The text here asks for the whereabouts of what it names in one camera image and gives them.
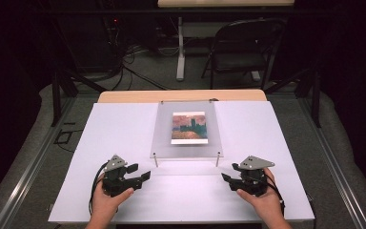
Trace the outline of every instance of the black curtain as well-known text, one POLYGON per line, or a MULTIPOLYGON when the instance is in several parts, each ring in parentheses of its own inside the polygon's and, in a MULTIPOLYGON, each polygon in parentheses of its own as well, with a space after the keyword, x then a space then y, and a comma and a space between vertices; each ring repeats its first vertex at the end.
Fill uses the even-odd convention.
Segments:
POLYGON ((0 1, 0 182, 22 147, 52 68, 36 46, 25 1, 0 1))
MULTIPOLYGON (((297 9, 333 9, 341 6, 347 23, 341 39, 319 68, 321 91, 335 110, 353 147, 355 163, 366 177, 366 1, 295 0, 297 9)), ((334 20, 290 18, 275 59, 272 79, 280 80, 310 66, 334 20)))

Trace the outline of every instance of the gray carpet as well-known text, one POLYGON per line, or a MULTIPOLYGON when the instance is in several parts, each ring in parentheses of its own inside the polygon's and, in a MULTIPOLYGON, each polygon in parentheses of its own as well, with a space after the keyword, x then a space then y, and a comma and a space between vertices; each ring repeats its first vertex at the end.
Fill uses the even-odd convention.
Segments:
MULTIPOLYGON (((207 89, 209 78, 200 78, 205 61, 204 56, 188 55, 186 78, 183 82, 177 82, 174 78, 177 64, 175 56, 141 52, 136 54, 133 63, 127 66, 170 89, 207 89)), ((112 89, 119 78, 120 75, 98 83, 107 89, 112 89)), ((234 77, 221 76, 215 82, 216 88, 231 88, 251 84, 257 86, 258 82, 253 82, 248 75, 241 74, 234 77)), ((41 150, 46 153, 41 167, 37 169, 37 173, 33 177, 30 189, 25 198, 22 199, 23 202, 13 212, 9 228, 54 228, 56 226, 47 222, 50 215, 47 208, 55 202, 71 162, 72 151, 77 146, 92 104, 98 97, 98 94, 85 85, 80 83, 76 83, 76 85, 80 94, 71 100, 63 98, 64 104, 70 102, 71 105, 60 126, 56 129, 50 127, 52 121, 51 87, 47 87, 40 93, 43 98, 41 112, 25 141, 24 147, 0 185, 0 213, 31 160, 41 150), (53 131, 54 134, 47 147, 42 147, 41 144, 49 138, 50 131, 53 131), (64 132, 71 133, 71 138, 68 144, 61 144, 61 148, 58 144, 54 144, 54 141, 59 133, 64 132)), ((308 115, 302 110, 300 99, 296 99, 291 93, 292 89, 288 87, 284 93, 269 95, 268 99, 274 106, 304 188, 314 198, 317 228, 356 228, 347 205, 338 191, 336 181, 329 170, 314 126, 311 125, 308 115)), ((158 90, 158 88, 141 77, 124 71, 124 77, 116 90, 158 90)), ((321 131, 328 139, 328 144, 333 150, 344 176, 356 193, 356 198, 366 216, 365 178, 353 162, 353 152, 348 138, 336 112, 334 112, 330 98, 325 94, 322 95, 320 107, 321 131)), ((64 137, 67 136, 63 135, 59 140, 64 140, 64 137)), ((313 223, 311 221, 292 222, 292 226, 299 229, 312 229, 313 223)), ((62 225, 61 228, 84 228, 84 225, 62 225)))

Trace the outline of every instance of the framed picture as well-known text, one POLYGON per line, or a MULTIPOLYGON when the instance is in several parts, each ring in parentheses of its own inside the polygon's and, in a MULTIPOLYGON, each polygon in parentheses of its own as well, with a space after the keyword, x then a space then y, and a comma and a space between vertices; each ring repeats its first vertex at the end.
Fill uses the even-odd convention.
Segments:
POLYGON ((205 112, 173 113, 171 144, 208 144, 205 112))

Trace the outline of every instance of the transparent plastic stand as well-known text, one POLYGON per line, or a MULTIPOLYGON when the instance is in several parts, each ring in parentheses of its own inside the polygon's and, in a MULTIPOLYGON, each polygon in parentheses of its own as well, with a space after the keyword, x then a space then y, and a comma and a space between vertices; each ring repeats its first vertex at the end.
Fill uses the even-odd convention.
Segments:
POLYGON ((223 156, 214 100, 162 101, 158 105, 150 158, 201 158, 223 156), (173 113, 204 112, 207 144, 171 144, 173 113))

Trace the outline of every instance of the dark background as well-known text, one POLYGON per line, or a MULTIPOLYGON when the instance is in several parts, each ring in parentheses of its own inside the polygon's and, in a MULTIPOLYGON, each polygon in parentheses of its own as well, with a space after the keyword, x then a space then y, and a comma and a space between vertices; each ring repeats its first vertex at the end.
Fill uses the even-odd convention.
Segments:
MULTIPOLYGON (((41 1, 41 5, 49 8, 59 2, 41 1)), ((103 7, 93 0, 77 2, 81 8, 103 7)), ((153 2, 146 1, 145 6, 150 8, 153 2)), ((355 162, 366 176, 366 1, 295 0, 295 7, 330 9, 340 3, 348 13, 348 25, 325 65, 319 69, 321 90, 334 101, 353 146, 355 162)), ((97 18, 80 19, 84 22, 58 21, 58 28, 69 34, 64 40, 57 35, 49 19, 33 17, 30 21, 30 9, 41 5, 27 0, 0 1, 0 182, 39 112, 41 98, 38 92, 51 83, 56 68, 67 67, 80 72, 82 69, 108 71, 117 67, 112 64, 117 50, 106 43, 108 35, 103 21, 97 21, 97 18), (72 37, 72 30, 83 31, 86 40, 72 37), (75 52, 70 52, 67 46, 74 47, 75 52)), ((147 25, 148 30, 140 32, 153 35, 154 22, 146 21, 151 26, 147 25)), ((137 22, 138 19, 130 21, 138 27, 137 22)), ((307 67, 319 52, 331 23, 328 19, 290 18, 272 79, 280 80, 307 67)), ((142 40, 139 33, 133 36, 137 42, 149 42, 142 40)))

